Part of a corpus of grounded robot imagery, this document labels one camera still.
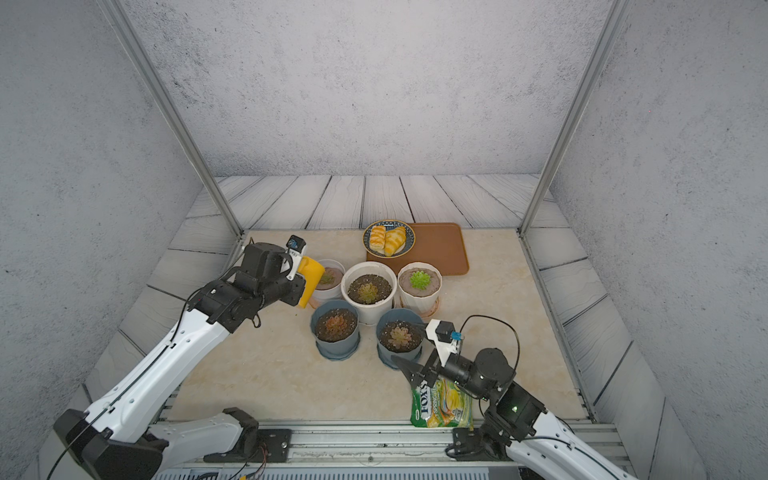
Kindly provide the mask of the blue pot pink succulent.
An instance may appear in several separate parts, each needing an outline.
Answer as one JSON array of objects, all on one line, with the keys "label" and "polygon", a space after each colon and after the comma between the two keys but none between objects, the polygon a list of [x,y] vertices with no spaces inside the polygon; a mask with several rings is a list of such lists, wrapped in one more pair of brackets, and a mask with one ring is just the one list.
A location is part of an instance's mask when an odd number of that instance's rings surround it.
[{"label": "blue pot pink succulent", "polygon": [[377,354],[382,363],[397,370],[394,360],[417,362],[426,338],[426,324],[415,312],[405,308],[389,310],[376,325]]}]

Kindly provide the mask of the yellow watering can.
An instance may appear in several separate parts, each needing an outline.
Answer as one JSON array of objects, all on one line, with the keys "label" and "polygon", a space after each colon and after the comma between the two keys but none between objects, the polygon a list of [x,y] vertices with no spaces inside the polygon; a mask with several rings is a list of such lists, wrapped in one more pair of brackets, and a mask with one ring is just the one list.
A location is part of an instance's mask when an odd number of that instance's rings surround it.
[{"label": "yellow watering can", "polygon": [[313,295],[314,291],[317,288],[317,285],[319,284],[322,276],[324,275],[325,268],[322,264],[320,264],[318,261],[308,257],[303,256],[299,267],[297,269],[297,273],[301,275],[305,281],[304,291],[302,293],[302,296],[298,302],[299,308],[305,308],[307,304],[309,303],[309,299]]}]

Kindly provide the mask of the white pot pink-green succulent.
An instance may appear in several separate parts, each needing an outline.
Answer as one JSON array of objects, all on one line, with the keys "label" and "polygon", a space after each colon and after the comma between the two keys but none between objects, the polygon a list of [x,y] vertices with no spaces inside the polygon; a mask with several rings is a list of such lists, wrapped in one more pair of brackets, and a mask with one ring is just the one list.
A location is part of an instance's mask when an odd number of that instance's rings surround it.
[{"label": "white pot pink-green succulent", "polygon": [[324,273],[309,301],[313,308],[329,300],[342,298],[341,281],[345,274],[345,267],[333,259],[321,259],[319,263],[324,267]]}]

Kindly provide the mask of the blue pot red succulent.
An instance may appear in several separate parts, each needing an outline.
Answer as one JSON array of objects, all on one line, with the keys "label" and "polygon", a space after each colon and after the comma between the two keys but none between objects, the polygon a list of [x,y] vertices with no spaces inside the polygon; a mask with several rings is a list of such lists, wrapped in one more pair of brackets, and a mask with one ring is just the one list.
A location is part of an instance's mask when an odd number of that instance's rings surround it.
[{"label": "blue pot red succulent", "polygon": [[344,300],[319,306],[311,316],[310,330],[320,355],[332,361],[348,359],[361,340],[357,309]]}]

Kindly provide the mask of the white pot bright green succulent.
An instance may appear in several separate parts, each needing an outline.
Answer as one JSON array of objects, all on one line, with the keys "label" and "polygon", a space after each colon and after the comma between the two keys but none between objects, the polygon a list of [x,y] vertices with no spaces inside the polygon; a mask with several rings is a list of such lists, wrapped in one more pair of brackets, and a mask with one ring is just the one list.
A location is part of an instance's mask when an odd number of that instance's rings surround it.
[{"label": "white pot bright green succulent", "polygon": [[409,263],[398,273],[399,304],[417,315],[428,311],[440,300],[442,285],[442,275],[436,267],[424,262]]}]

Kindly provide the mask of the large white pot dark soil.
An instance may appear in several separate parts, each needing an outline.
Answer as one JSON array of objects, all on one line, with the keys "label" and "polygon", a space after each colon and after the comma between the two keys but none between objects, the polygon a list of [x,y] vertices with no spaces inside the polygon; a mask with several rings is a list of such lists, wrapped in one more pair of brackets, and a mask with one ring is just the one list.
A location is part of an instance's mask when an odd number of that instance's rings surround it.
[{"label": "large white pot dark soil", "polygon": [[343,298],[357,310],[359,322],[375,326],[393,307],[396,275],[382,263],[362,262],[343,275],[341,291]]}]

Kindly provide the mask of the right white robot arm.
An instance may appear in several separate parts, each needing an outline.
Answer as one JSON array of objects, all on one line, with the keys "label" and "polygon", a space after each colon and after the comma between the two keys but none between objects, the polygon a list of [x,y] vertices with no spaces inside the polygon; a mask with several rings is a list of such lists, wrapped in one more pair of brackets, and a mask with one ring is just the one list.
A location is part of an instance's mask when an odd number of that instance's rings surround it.
[{"label": "right white robot arm", "polygon": [[455,428],[445,449],[457,461],[508,458],[545,479],[631,479],[633,476],[581,440],[532,394],[514,382],[514,369],[496,348],[473,361],[451,353],[445,364],[432,353],[420,365],[393,362],[413,387],[449,380],[463,392],[489,402],[479,428]]}]

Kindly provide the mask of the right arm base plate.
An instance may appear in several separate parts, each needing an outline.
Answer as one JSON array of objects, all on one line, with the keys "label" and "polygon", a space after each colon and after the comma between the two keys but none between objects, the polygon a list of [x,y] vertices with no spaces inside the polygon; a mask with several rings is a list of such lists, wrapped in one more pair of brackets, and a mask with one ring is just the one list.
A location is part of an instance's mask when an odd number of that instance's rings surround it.
[{"label": "right arm base plate", "polygon": [[475,428],[453,428],[452,443],[444,449],[444,453],[459,462],[509,461],[503,444]]}]

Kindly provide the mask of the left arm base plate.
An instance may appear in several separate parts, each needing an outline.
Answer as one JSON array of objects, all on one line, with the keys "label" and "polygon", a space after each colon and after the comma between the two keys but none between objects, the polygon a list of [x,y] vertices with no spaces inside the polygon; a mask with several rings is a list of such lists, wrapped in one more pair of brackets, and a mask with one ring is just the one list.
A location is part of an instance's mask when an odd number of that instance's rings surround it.
[{"label": "left arm base plate", "polygon": [[291,444],[291,429],[248,428],[235,446],[224,453],[203,457],[205,463],[285,463]]}]

